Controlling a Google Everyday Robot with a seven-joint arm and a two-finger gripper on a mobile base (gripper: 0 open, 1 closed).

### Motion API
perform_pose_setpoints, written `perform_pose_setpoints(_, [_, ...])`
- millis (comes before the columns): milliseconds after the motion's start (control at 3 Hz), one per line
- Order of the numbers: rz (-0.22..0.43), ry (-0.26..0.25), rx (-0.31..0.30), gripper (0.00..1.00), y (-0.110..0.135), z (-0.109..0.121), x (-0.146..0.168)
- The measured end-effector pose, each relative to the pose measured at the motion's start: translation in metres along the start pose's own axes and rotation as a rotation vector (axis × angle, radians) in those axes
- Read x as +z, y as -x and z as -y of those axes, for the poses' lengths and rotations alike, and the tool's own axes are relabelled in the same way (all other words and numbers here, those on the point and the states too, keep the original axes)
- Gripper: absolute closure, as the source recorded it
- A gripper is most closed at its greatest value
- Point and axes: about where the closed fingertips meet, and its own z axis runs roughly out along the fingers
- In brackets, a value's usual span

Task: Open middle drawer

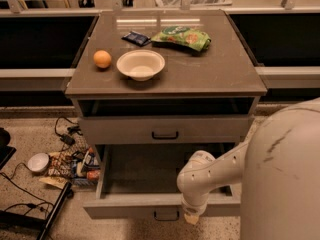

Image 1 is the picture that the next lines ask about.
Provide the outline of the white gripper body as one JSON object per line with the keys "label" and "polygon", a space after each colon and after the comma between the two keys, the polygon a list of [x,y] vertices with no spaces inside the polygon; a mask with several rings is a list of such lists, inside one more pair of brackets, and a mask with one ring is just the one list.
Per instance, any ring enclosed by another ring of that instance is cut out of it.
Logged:
{"label": "white gripper body", "polygon": [[183,210],[187,214],[194,216],[202,215],[207,208],[207,202],[201,204],[192,204],[191,202],[187,201],[184,197],[181,198],[181,205]]}

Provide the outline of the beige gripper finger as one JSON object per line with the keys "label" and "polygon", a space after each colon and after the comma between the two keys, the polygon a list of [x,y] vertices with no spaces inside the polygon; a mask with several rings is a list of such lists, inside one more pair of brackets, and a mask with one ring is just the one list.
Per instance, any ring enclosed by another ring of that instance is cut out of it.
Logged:
{"label": "beige gripper finger", "polygon": [[185,218],[186,222],[191,225],[196,225],[199,221],[199,217],[196,215],[185,214],[184,218]]}

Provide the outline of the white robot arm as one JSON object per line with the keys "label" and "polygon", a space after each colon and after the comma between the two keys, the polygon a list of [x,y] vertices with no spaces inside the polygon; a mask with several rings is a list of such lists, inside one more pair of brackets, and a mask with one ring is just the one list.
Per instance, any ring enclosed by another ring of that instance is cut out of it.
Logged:
{"label": "white robot arm", "polygon": [[274,113],[217,159],[195,152],[177,177],[182,207],[199,216],[212,190],[233,183],[241,240],[320,240],[320,99]]}

